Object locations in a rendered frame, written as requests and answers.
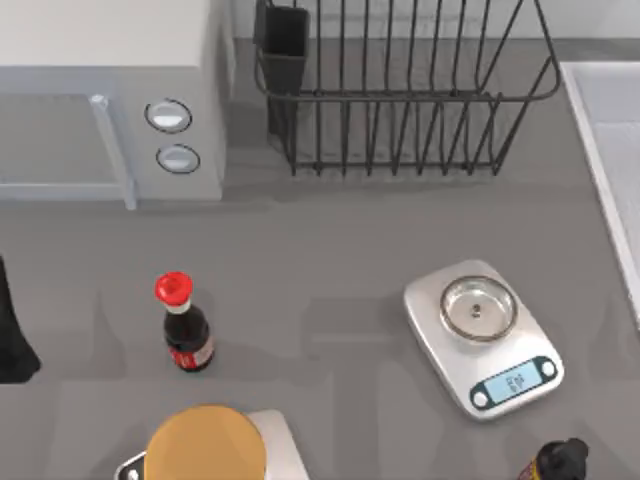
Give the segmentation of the dark bottle with red cap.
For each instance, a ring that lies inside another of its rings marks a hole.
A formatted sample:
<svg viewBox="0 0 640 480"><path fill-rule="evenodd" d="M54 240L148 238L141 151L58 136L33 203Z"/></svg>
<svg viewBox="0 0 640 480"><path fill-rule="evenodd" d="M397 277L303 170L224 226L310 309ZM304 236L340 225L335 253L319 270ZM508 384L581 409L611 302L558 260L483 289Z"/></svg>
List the dark bottle with red cap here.
<svg viewBox="0 0 640 480"><path fill-rule="evenodd" d="M154 293L165 308L164 339L173 363L189 373L207 368L215 342L204 312L192 302L191 277L182 271L166 272L156 279Z"/></svg>

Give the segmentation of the small microwave knob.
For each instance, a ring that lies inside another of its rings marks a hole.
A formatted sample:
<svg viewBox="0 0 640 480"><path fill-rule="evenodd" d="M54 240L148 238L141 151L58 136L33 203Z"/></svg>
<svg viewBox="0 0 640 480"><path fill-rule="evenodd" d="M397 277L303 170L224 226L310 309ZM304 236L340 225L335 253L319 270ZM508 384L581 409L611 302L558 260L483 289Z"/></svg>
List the small microwave knob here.
<svg viewBox="0 0 640 480"><path fill-rule="evenodd" d="M165 171L177 175L189 175L200 167L200 156L191 147L174 144L156 152L156 162Z"/></svg>

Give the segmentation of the silver kitchen scale with display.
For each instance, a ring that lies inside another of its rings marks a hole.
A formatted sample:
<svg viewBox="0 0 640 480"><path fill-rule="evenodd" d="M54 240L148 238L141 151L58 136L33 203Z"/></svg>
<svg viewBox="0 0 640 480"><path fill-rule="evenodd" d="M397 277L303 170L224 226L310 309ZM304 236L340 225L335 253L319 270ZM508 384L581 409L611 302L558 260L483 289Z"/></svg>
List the silver kitchen scale with display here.
<svg viewBox="0 0 640 480"><path fill-rule="evenodd" d="M563 360L543 328L490 264L465 260L409 283L408 321L456 404L490 421L556 390Z"/></svg>

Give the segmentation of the large microwave knob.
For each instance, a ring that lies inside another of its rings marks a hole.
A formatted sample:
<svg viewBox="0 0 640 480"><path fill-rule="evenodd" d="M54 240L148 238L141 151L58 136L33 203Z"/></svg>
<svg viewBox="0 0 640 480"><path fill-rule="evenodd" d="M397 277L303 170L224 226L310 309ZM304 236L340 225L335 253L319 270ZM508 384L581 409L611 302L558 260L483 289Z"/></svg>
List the large microwave knob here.
<svg viewBox="0 0 640 480"><path fill-rule="evenodd" d="M193 122L191 110L184 103L170 98L147 104L144 118L152 128L166 134L184 132Z"/></svg>

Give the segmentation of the black cutlery holder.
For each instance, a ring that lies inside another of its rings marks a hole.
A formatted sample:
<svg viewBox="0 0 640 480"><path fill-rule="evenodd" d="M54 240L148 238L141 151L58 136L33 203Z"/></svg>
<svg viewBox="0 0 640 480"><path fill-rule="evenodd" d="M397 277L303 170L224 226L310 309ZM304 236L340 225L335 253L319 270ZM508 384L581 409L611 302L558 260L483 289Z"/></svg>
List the black cutlery holder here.
<svg viewBox="0 0 640 480"><path fill-rule="evenodd" d="M269 94L298 96L308 58L310 13L256 0L254 44Z"/></svg>

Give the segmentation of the tan round bread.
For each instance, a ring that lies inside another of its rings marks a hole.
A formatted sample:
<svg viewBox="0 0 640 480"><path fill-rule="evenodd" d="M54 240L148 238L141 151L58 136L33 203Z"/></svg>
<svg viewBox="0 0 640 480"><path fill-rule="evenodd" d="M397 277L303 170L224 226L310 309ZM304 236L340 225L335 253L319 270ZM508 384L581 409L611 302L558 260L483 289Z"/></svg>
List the tan round bread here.
<svg viewBox="0 0 640 480"><path fill-rule="evenodd" d="M265 480L257 426L228 406L200 404L167 417L146 446L145 480Z"/></svg>

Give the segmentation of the pale microwave oven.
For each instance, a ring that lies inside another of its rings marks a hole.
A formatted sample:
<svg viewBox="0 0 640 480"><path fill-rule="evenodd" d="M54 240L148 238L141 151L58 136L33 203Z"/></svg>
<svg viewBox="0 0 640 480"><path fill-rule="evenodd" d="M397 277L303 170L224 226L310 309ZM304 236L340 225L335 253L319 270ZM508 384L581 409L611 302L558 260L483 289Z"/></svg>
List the pale microwave oven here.
<svg viewBox="0 0 640 480"><path fill-rule="evenodd" d="M228 0L0 0L0 201L121 201L88 97L107 96L137 207L217 201L235 76ZM184 103L193 122L161 133L147 104ZM184 144L189 175L156 162Z"/></svg>

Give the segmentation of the dark bottle with black cap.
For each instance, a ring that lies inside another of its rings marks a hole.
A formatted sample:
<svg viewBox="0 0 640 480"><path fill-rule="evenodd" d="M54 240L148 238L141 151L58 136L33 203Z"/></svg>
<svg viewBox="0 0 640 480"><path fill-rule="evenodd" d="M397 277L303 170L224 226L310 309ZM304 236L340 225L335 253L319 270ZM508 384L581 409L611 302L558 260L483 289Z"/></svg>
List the dark bottle with black cap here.
<svg viewBox="0 0 640 480"><path fill-rule="evenodd" d="M516 480L586 480L589 446L579 438L544 444Z"/></svg>

